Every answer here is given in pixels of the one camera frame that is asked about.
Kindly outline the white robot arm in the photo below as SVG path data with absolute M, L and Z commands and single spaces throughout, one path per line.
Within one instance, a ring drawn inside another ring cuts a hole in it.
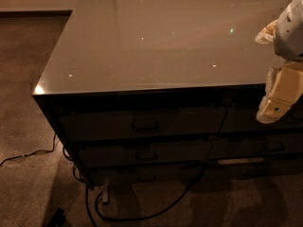
M 277 20 L 255 38 L 258 44 L 272 44 L 285 60 L 280 68 L 270 67 L 265 96 L 258 106 L 257 121 L 277 122 L 303 95 L 303 0 L 292 0 Z

